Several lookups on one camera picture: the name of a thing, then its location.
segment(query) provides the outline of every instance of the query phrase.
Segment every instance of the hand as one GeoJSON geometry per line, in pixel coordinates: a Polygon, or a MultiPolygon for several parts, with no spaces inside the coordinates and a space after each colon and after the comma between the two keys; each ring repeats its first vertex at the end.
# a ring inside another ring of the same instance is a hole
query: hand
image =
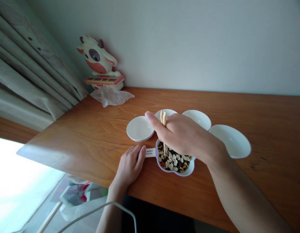
{"type": "Polygon", "coordinates": [[[127,189],[133,183],[143,167],[146,157],[146,146],[132,146],[121,157],[117,174],[111,186],[127,189]]]}
{"type": "Polygon", "coordinates": [[[152,113],[146,112],[145,116],[159,139],[181,155],[194,156],[206,165],[229,157],[221,140],[185,115],[166,117],[166,127],[152,113]]]}

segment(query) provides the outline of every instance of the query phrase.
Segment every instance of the mixed grains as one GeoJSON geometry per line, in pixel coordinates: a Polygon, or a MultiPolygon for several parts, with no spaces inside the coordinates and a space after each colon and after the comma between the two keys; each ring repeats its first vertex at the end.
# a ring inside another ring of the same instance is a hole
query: mixed grains
{"type": "Polygon", "coordinates": [[[160,142],[158,146],[159,155],[158,160],[163,169],[176,171],[179,173],[183,173],[188,169],[190,164],[191,156],[188,155],[179,155],[172,149],[168,148],[167,153],[164,155],[163,143],[160,142]]]}

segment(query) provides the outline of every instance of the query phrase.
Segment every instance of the left hand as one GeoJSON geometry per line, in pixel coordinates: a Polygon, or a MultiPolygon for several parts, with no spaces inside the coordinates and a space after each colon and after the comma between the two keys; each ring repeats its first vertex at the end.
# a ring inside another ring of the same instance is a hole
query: left hand
{"type": "Polygon", "coordinates": [[[112,185],[127,189],[133,183],[143,167],[146,146],[132,146],[121,157],[117,174],[112,185]]]}

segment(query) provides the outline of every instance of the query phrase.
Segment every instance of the forearm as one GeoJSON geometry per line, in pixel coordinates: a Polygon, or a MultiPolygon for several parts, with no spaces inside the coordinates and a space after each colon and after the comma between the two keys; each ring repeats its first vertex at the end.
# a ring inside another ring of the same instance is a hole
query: forearm
{"type": "MultiPolygon", "coordinates": [[[[117,202],[123,204],[126,188],[112,183],[109,187],[106,202],[117,202]]],[[[107,205],[104,208],[96,233],[121,232],[122,210],[115,205],[107,205]]]]}
{"type": "Polygon", "coordinates": [[[220,201],[240,232],[291,232],[284,219],[232,159],[208,168],[220,201]]]}

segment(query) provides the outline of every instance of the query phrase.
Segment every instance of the chopsticks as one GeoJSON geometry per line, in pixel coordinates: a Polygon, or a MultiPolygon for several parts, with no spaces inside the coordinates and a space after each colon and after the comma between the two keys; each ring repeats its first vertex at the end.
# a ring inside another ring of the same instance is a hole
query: chopsticks
{"type": "MultiPolygon", "coordinates": [[[[162,125],[166,126],[166,112],[165,111],[161,111],[160,118],[161,118],[162,125]]],[[[163,142],[163,148],[164,148],[164,155],[168,155],[167,146],[165,146],[164,142],[163,142]]]]}

